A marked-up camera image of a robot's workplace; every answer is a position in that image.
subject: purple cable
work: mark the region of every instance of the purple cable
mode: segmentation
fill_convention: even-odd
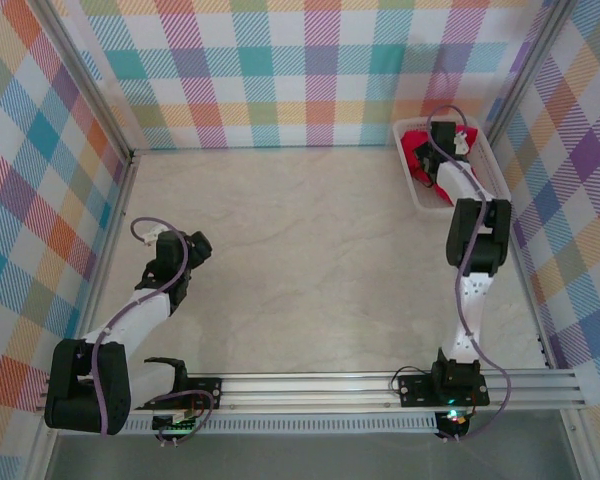
[[[198,425],[196,425],[195,428],[193,430],[191,430],[191,432],[189,432],[187,435],[182,437],[180,440],[176,440],[176,439],[173,440],[174,447],[177,447],[178,445],[181,445],[184,442],[186,442],[187,440],[189,440],[202,427],[205,426],[205,424],[209,421],[209,417],[211,416],[211,412],[213,411],[213,404],[216,401],[215,398],[213,398],[213,395],[211,395],[209,392],[205,392],[204,390],[185,390],[184,392],[168,393],[166,395],[160,395],[159,397],[156,397],[153,400],[154,401],[168,400],[170,398],[183,397],[185,395],[204,395],[205,397],[207,397],[209,399],[209,410],[207,410],[207,414],[204,416],[202,421],[200,423],[198,423]],[[164,430],[165,430],[165,428],[158,430],[158,439],[162,442],[163,446],[166,445],[166,443],[165,443],[166,440],[162,437],[162,432]]]
[[[442,150],[442,148],[440,148],[440,146],[435,142],[435,140],[433,139],[433,136],[431,135],[431,120],[432,120],[433,116],[437,112],[442,110],[443,108],[451,108],[451,109],[455,110],[456,112],[458,112],[460,117],[462,117],[462,122],[464,123],[464,127],[465,128],[467,127],[467,117],[465,117],[462,110],[460,110],[455,105],[450,105],[450,104],[440,105],[439,107],[436,107],[433,110],[433,112],[431,112],[429,117],[427,118],[427,136],[429,138],[429,143],[439,154],[441,154],[444,158],[446,158],[449,162],[451,162],[451,164],[454,167],[456,167],[458,170],[460,170],[462,172],[462,174],[467,178],[467,180],[469,180],[469,183],[471,183],[471,186],[475,189],[476,193],[478,194],[478,197],[480,198],[480,202],[481,202],[480,213],[478,214],[478,219],[476,220],[476,226],[474,227],[473,232],[471,232],[471,237],[469,239],[469,244],[467,245],[467,250],[465,251],[464,256],[462,257],[462,262],[460,262],[460,267],[458,268],[458,275],[456,276],[456,283],[455,283],[456,308],[458,309],[460,323],[462,323],[462,327],[464,328],[465,334],[471,341],[471,345],[473,345],[473,348],[475,349],[478,356],[482,360],[484,360],[484,362],[487,363],[489,366],[498,370],[502,374],[502,377],[504,378],[505,382],[507,383],[507,392],[505,393],[504,400],[502,401],[502,404],[500,405],[500,408],[498,409],[496,414],[491,418],[491,420],[488,423],[482,425],[477,430],[474,430],[473,432],[470,432],[463,437],[463,439],[467,439],[467,438],[475,437],[479,433],[484,432],[487,429],[487,427],[489,427],[493,423],[493,421],[504,411],[506,406],[509,404],[509,399],[511,398],[511,377],[509,376],[509,374],[507,373],[507,371],[504,368],[502,368],[499,365],[496,365],[494,362],[492,362],[489,359],[489,357],[487,357],[485,355],[485,353],[482,351],[482,349],[478,345],[478,342],[476,342],[473,339],[473,332],[469,329],[469,324],[467,323],[467,319],[464,317],[464,312],[462,311],[462,292],[461,292],[462,274],[465,271],[465,269],[467,268],[467,264],[469,263],[469,259],[471,258],[471,253],[473,252],[473,249],[476,245],[476,240],[478,238],[480,226],[483,224],[484,217],[487,214],[487,199],[484,196],[484,193],[482,193],[482,189],[480,188],[480,185],[476,182],[476,179],[473,177],[473,175],[469,174],[469,172],[467,172],[464,168],[462,168],[455,158],[453,158],[447,152]]]
[[[187,268],[187,263],[189,262],[189,251],[187,248],[187,242],[184,240],[184,237],[182,236],[182,234],[173,225],[171,225],[168,222],[165,222],[164,220],[160,220],[159,218],[154,218],[154,217],[138,217],[138,218],[136,218],[133,222],[131,222],[131,235],[133,235],[135,238],[137,238],[141,242],[143,241],[142,237],[140,237],[135,231],[135,226],[139,222],[159,223],[160,225],[164,225],[168,229],[175,232],[176,236],[180,240],[180,243],[182,243],[182,250],[184,252],[184,256],[183,256],[184,258],[182,259],[182,265],[180,266],[180,270],[178,270],[178,273],[176,273],[171,280],[169,280],[167,283],[165,283],[162,287],[158,288],[157,290],[154,290],[153,292],[149,293],[148,295],[145,295],[144,297],[139,298],[138,300],[136,300],[133,303],[129,303],[129,304],[125,305],[118,313],[116,313],[113,316],[113,318],[111,318],[111,320],[109,320],[109,322],[104,326],[104,328],[100,332],[100,335],[98,335],[98,338],[96,339],[96,343],[94,343],[94,345],[93,345],[93,351],[91,352],[91,372],[93,375],[93,386],[95,387],[96,397],[98,398],[98,406],[100,407],[100,435],[102,435],[102,436],[107,435],[107,430],[109,429],[109,419],[107,417],[107,406],[104,403],[104,392],[102,391],[102,382],[100,381],[100,374],[98,372],[98,351],[100,350],[100,345],[102,344],[102,341],[104,340],[104,338],[108,335],[108,332],[111,331],[111,328],[126,313],[128,313],[131,309],[137,307],[141,303],[144,303],[147,300],[155,297],[156,295],[160,295],[161,293],[164,293],[169,287],[171,287],[171,285],[173,285],[182,276],[185,269]]]

